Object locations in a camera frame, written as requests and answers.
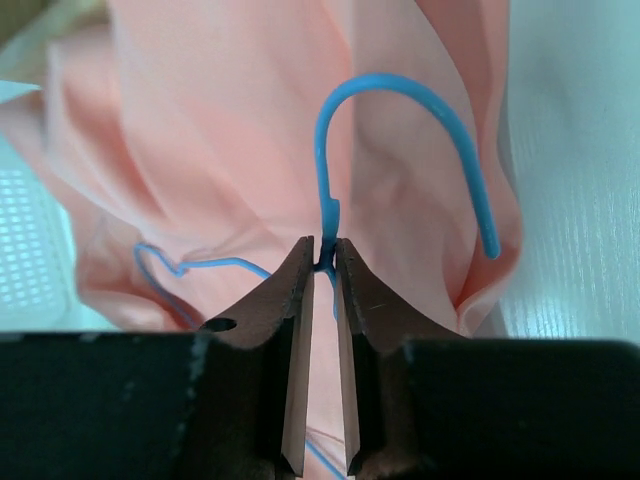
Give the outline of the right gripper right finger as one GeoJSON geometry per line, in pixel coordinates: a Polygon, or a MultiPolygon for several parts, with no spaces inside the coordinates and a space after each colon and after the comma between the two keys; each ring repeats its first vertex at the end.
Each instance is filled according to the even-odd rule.
{"type": "Polygon", "coordinates": [[[418,475],[416,415],[403,347],[459,336],[375,275],[354,244],[336,245],[336,311],[347,472],[418,475]]]}

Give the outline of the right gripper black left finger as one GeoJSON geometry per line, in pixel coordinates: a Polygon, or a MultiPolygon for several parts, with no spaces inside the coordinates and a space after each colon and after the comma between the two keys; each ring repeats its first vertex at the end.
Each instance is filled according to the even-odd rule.
{"type": "Polygon", "coordinates": [[[202,475],[300,475],[308,405],[313,240],[211,319],[199,392],[202,475]]]}

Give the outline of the light blue plastic hanger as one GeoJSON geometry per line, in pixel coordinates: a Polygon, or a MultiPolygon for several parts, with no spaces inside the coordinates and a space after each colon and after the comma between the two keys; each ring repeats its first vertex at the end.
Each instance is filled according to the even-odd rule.
{"type": "MultiPolygon", "coordinates": [[[[350,79],[338,86],[326,99],[315,126],[314,155],[321,210],[321,235],[313,240],[313,279],[316,274],[325,274],[332,286],[333,313],[336,311],[336,245],[342,239],[338,235],[340,204],[330,192],[327,162],[327,136],[333,115],[349,98],[370,91],[389,91],[410,98],[430,112],[448,133],[462,163],[463,172],[475,212],[484,252],[490,259],[500,255],[501,248],[494,217],[489,204],[485,181],[480,170],[476,149],[457,114],[428,87],[409,78],[390,73],[370,73],[350,79]]],[[[274,272],[262,272],[261,282],[274,272]]],[[[195,336],[204,347],[204,369],[195,380],[194,410],[186,431],[186,440],[180,450],[175,475],[179,479],[298,479],[300,475],[202,475],[199,472],[199,392],[207,363],[207,352],[211,336],[202,324],[195,336]]],[[[412,340],[405,343],[404,356],[408,363],[409,388],[416,415],[421,472],[418,475],[391,475],[394,479],[427,479],[441,473],[437,465],[427,460],[427,411],[436,403],[436,396],[429,387],[435,377],[442,373],[445,360],[453,353],[478,353],[479,347],[460,337],[455,340],[412,340]]],[[[315,453],[316,447],[305,434],[304,456],[315,453]]]]}

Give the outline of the salmon pink skirt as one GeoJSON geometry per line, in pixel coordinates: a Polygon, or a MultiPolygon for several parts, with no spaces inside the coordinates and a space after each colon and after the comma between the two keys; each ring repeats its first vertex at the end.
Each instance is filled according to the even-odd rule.
{"type": "Polygon", "coordinates": [[[502,252],[489,260],[458,154],[394,92],[347,100],[328,132],[340,233],[414,308],[467,336],[504,292],[522,219],[498,154],[506,1],[5,1],[1,76],[33,91],[1,131],[71,216],[81,300],[127,330],[231,306],[321,233],[316,118],[356,76],[433,89],[478,152],[502,252]]]}

